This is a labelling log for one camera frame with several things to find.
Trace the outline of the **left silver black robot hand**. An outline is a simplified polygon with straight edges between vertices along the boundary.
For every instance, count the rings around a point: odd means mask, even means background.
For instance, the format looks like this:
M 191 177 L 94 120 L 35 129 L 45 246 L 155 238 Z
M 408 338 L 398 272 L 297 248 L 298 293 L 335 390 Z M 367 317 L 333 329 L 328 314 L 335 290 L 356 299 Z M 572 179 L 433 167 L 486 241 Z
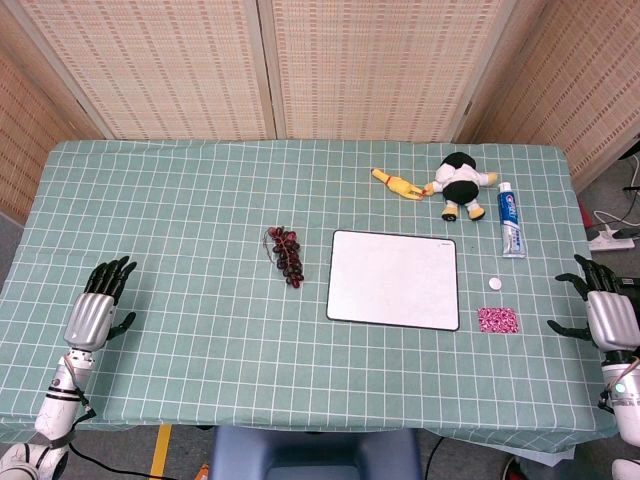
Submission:
M 136 262 L 130 262 L 125 256 L 103 262 L 91 272 L 74 303 L 64 333 L 70 348 L 98 351 L 131 327 L 136 319 L 135 312 L 129 312 L 119 324 L 114 324 L 113 319 L 126 282 L 136 266 Z

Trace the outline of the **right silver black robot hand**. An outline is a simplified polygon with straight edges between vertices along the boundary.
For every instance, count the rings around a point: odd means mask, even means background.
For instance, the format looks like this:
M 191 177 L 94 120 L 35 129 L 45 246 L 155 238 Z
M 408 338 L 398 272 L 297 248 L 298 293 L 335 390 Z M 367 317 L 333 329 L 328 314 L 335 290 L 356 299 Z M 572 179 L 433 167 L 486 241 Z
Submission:
M 555 277 L 571 283 L 585 302 L 587 326 L 569 328 L 554 320 L 548 326 L 557 334 L 592 342 L 601 352 L 636 352 L 639 349 L 639 321 L 631 298 L 623 291 L 623 282 L 610 268 L 581 255 L 574 259 L 584 277 L 563 273 Z

